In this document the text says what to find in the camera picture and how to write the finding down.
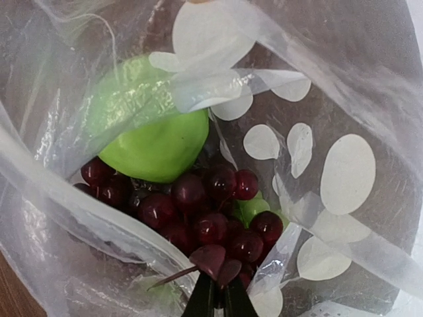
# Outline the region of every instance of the red grape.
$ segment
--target red grape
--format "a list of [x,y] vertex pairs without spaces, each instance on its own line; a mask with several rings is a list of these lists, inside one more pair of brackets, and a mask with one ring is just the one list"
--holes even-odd
[[159,234],[186,256],[189,256],[196,247],[192,233],[183,223],[170,223],[160,229]]
[[77,183],[75,185],[73,185],[74,187],[78,188],[79,190],[81,190],[82,192],[95,197],[95,190],[92,189],[89,185],[86,185],[84,183]]
[[198,211],[207,200],[201,178],[193,174],[185,174],[175,180],[171,193],[176,207],[186,215]]
[[217,201],[230,198],[237,187],[235,172],[225,165],[210,168],[204,175],[207,193]]
[[243,223],[235,217],[228,218],[227,222],[227,240],[230,241],[235,236],[244,231]]
[[263,211],[252,219],[249,228],[257,232],[265,244],[273,246],[282,234],[284,224],[276,214]]
[[258,193],[258,178],[250,170],[239,170],[235,173],[237,178],[237,188],[235,189],[235,199],[250,200]]
[[207,273],[214,281],[217,280],[220,269],[225,261],[226,251],[217,244],[208,244],[195,250],[190,255],[190,261],[198,269]]
[[113,175],[99,188],[98,199],[112,207],[125,204],[132,191],[130,179],[124,175]]
[[172,199],[165,194],[151,194],[139,204],[138,217],[147,226],[160,229],[178,220]]
[[227,236],[227,219],[221,213],[210,213],[196,221],[194,232],[201,244],[222,245]]
[[235,210],[235,201],[233,199],[225,200],[219,204],[218,211],[220,213],[223,213],[226,216],[232,215],[234,210]]
[[81,168],[81,176],[90,186],[97,187],[112,177],[116,171],[95,157]]
[[200,167],[191,170],[191,173],[198,176],[199,178],[203,178],[204,174],[207,172],[207,168]]
[[136,213],[139,209],[139,204],[141,201],[149,195],[151,195],[151,192],[146,188],[135,190],[128,202],[128,209]]
[[232,241],[229,241],[227,248],[230,257],[240,260],[241,262],[249,263],[256,261],[260,257],[262,251],[263,240],[257,233],[251,230],[244,230]]

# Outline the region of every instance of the plastic bag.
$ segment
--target plastic bag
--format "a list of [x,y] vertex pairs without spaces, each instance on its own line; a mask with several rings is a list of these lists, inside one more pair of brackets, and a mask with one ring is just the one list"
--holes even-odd
[[[296,257],[310,234],[291,224],[258,270],[252,298],[282,287],[284,316],[322,307],[340,314],[351,309],[345,306],[387,314],[399,288],[422,298],[422,268],[407,255],[420,228],[422,67],[406,3],[37,0],[2,6],[8,36],[1,65],[1,246],[49,314],[177,314],[183,297],[167,310],[130,281],[150,275],[134,264],[169,275],[188,260],[65,180],[126,129],[208,106],[221,151],[259,175],[271,207],[354,261],[328,281],[300,277]],[[225,40],[213,32],[204,34],[209,42],[202,40],[210,29]],[[110,126],[87,130],[96,85],[109,76],[118,94],[126,94],[122,65],[141,54],[172,75],[143,79],[153,96],[135,106],[126,102],[125,114]],[[316,85],[310,92],[307,78]],[[303,100],[292,85],[299,82],[306,87]],[[153,105],[163,95],[172,102],[158,111]],[[247,101],[252,106],[245,109]],[[347,145],[341,151],[333,147],[340,140]],[[257,144],[264,146],[258,154],[249,149]],[[364,171],[348,160],[352,149],[367,151]],[[331,151],[338,160],[328,159]],[[350,169],[336,169],[333,162],[345,153]],[[348,181],[347,193],[364,191],[359,199],[334,199],[336,181],[352,174],[366,177]],[[334,218],[334,210],[346,214]],[[364,233],[339,239],[345,223]],[[178,284],[189,295],[194,281],[188,276]]]

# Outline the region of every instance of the bunch of grapes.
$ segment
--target bunch of grapes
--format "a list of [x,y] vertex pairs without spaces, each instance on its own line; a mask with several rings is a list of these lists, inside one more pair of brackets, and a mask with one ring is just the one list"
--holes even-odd
[[130,178],[96,157],[81,175],[87,184],[75,187],[139,219],[188,257],[209,244],[224,247],[226,258],[242,262],[239,277],[246,288],[283,231],[281,219],[269,210],[254,215],[248,228],[235,216],[259,192],[250,170],[219,164],[191,170],[170,185],[143,182],[135,189]]

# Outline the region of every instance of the wooden surface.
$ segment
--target wooden surface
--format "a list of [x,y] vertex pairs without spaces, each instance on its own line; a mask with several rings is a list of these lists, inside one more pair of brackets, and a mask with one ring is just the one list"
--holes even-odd
[[46,313],[0,254],[0,316],[45,317]]

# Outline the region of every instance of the wrinkled plastic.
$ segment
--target wrinkled plastic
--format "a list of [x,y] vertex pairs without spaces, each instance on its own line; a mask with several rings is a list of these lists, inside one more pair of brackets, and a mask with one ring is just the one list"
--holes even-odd
[[[257,96],[249,112],[232,122],[214,117],[215,130],[237,167],[253,169],[272,208],[282,208],[293,222],[254,277],[251,296],[281,287],[284,316],[311,314],[322,307],[319,303],[329,311],[332,302],[396,316],[399,289],[423,298],[423,261],[412,253],[421,227],[422,65],[406,3],[218,3],[239,30],[261,45],[248,55],[251,60],[232,69],[202,70],[215,58],[206,54],[193,67],[153,81],[157,98],[171,96],[162,111],[146,100],[96,134],[85,130],[96,83],[115,75],[116,91],[127,93],[120,65],[142,53],[171,50],[171,26],[182,3],[35,0],[1,5],[8,31],[0,35],[7,48],[0,68],[3,253],[51,316],[178,315],[185,297],[161,305],[137,283],[186,268],[188,259],[143,224],[85,197],[67,180],[125,130],[250,91]],[[271,92],[261,94],[285,84],[281,72],[293,69],[315,84],[307,104],[279,105]],[[288,131],[297,122],[312,127],[314,146],[311,166],[298,179],[291,175],[286,147]],[[274,160],[255,161],[240,149],[245,133],[259,123],[278,136],[280,152]],[[371,233],[341,243],[325,240],[330,224],[316,223],[324,210],[319,181],[326,154],[348,133],[360,134],[371,145],[377,179],[369,198],[348,216]],[[353,266],[330,281],[300,278],[295,257],[309,232],[353,259]],[[186,295],[195,278],[178,280]],[[341,313],[336,305],[330,313]],[[420,312],[410,311],[409,316]]]

